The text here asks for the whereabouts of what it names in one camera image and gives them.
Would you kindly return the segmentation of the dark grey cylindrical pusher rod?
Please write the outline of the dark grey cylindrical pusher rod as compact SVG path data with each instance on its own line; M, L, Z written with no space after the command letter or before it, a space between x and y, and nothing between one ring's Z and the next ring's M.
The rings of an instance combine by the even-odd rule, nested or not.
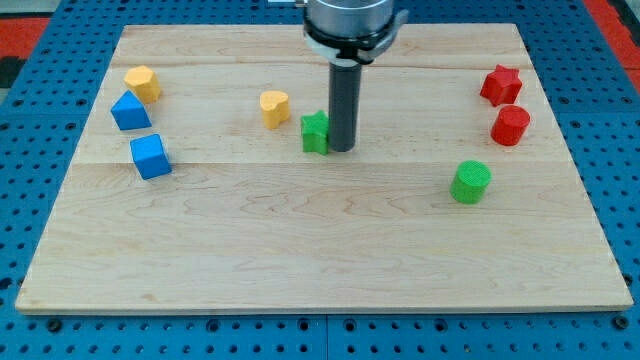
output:
M329 68L329 147L348 152L356 143L362 68L359 64Z

